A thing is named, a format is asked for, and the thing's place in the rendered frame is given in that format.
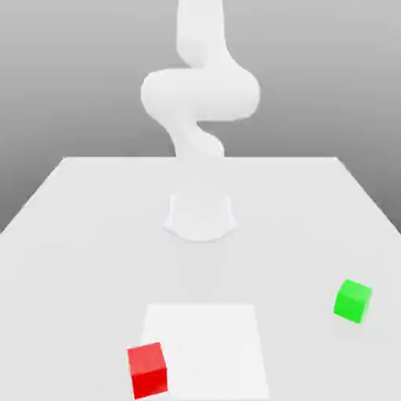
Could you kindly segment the small green cube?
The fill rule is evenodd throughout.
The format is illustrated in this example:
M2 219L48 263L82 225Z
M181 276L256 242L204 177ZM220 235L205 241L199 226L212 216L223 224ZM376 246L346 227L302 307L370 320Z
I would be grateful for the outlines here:
M371 287L346 279L336 295L334 314L353 323L362 323L372 293Z

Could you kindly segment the small red cube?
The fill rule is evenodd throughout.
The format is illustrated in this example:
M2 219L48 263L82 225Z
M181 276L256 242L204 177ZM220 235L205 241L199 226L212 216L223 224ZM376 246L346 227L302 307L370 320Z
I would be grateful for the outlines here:
M129 348L127 357L134 399L168 391L168 368L160 342Z

